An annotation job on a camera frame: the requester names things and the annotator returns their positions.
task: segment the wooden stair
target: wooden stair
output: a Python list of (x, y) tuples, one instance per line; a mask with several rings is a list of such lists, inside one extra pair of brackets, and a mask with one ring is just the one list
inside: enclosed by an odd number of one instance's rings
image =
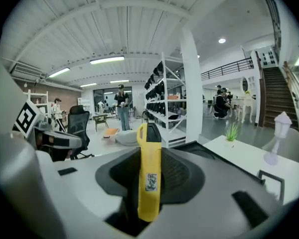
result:
[(298, 120), (293, 98), (278, 67), (263, 69), (266, 88), (264, 126), (275, 128), (275, 117), (286, 112), (292, 121), (291, 127), (298, 130)]

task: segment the potted plant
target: potted plant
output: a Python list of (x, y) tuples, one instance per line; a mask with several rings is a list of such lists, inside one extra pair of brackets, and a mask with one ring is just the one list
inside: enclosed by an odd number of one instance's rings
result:
[(226, 131), (226, 142), (230, 145), (230, 147), (234, 147), (235, 140), (238, 136), (238, 124), (231, 124)]

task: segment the qr code sticker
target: qr code sticker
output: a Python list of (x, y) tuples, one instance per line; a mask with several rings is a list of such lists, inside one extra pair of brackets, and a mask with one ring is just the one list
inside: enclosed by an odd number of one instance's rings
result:
[(145, 190), (157, 191), (157, 173), (146, 174)]

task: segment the brick wall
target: brick wall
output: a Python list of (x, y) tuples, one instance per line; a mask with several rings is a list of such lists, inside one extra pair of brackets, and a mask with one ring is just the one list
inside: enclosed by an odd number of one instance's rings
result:
[(61, 110), (67, 111), (69, 113), (70, 108), (72, 106), (75, 106), (78, 104), (78, 98), (81, 97), (81, 92), (73, 91), (73, 90), (67, 90), (67, 89), (61, 89), (61, 88), (55, 88), (43, 84), (37, 83), (36, 86), (34, 86), (34, 83), (27, 82), (27, 87), (24, 87), (23, 81), (15, 80), (17, 85), (21, 88), (23, 92), (27, 92), (28, 89), (31, 90), (32, 93), (42, 93), (45, 94), (48, 91), (48, 102), (53, 102), (56, 97), (62, 100), (60, 102), (60, 108)]

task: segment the black t-shirt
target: black t-shirt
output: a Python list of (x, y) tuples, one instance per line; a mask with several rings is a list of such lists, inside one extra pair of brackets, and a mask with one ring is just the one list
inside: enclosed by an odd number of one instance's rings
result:
[(225, 103), (226, 103), (226, 101), (224, 100), (223, 96), (218, 95), (216, 97), (216, 105), (217, 105), (218, 108), (224, 109), (225, 108)]
[(121, 96), (119, 95), (119, 93), (116, 93), (115, 97), (114, 97), (114, 100), (117, 100), (118, 103), (119, 103), (119, 107), (120, 107), (120, 104), (121, 102), (124, 102), (125, 103), (125, 99), (126, 98), (129, 98), (129, 94), (128, 93), (123, 93)]

